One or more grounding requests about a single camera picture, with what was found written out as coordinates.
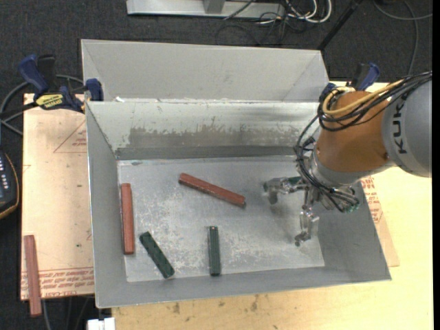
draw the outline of yellow clamp label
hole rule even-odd
[[[43,94],[40,98],[35,101],[39,106],[45,107],[46,109],[60,105],[63,103],[63,95],[58,93]]]

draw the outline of white cable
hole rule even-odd
[[[295,18],[305,18],[305,15],[301,15],[298,13],[298,11],[295,10],[293,5],[290,3],[289,0],[284,0],[287,6],[289,6],[290,10],[296,15]]]
[[[306,17],[306,20],[310,19],[311,17],[315,16],[315,14],[318,11],[318,2],[316,0],[312,0],[313,1],[313,12]]]
[[[321,19],[313,19],[312,17],[315,16],[315,14],[318,11],[318,2],[316,0],[312,0],[313,1],[313,12],[310,13],[306,13],[306,14],[300,14],[298,13],[298,11],[295,10],[295,8],[292,6],[292,4],[290,3],[289,0],[285,0],[286,4],[288,5],[288,7],[290,8],[290,10],[294,13],[294,14],[287,14],[288,17],[294,18],[294,19],[304,19],[310,23],[322,23],[325,22],[327,19],[329,19],[329,17],[331,16],[331,10],[332,10],[332,4],[331,4],[331,0],[326,0],[327,5],[328,5],[328,10],[327,10],[327,14],[322,17]]]
[[[325,22],[327,19],[329,19],[330,15],[331,15],[331,9],[332,9],[331,0],[327,0],[327,3],[329,5],[329,9],[327,11],[327,14],[322,19],[314,20],[314,19],[306,18],[306,20],[308,20],[308,22],[312,22],[312,23],[322,23],[322,22]]]

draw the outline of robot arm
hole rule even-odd
[[[300,176],[271,179],[264,187],[271,204],[279,193],[305,192],[298,243],[317,228],[317,202],[341,212],[358,207],[352,185],[362,177],[396,165],[431,175],[431,97],[431,71],[374,92],[334,86],[322,93],[317,115],[294,147]],[[320,126],[307,136],[317,120]]]
[[[320,105],[322,130],[311,163],[315,177],[337,187],[391,165],[430,176],[431,97],[432,73],[394,82],[375,93],[326,96],[329,101]]]

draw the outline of black device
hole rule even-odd
[[[0,147],[0,219],[13,212],[19,204],[19,180],[17,173]]]

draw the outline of red stick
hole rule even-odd
[[[199,190],[203,193],[212,195],[213,197],[228,201],[229,203],[235,204],[236,206],[240,206],[242,208],[244,208],[246,205],[244,196],[231,192],[230,190],[226,190],[225,188],[210,184],[209,182],[188,175],[187,173],[180,174],[179,183]]]
[[[42,314],[40,297],[39,265],[36,259],[35,238],[33,234],[24,236],[26,258],[27,286],[29,287],[30,316],[36,317]]]
[[[133,254],[135,252],[135,227],[130,184],[121,184],[121,210],[124,254]]]

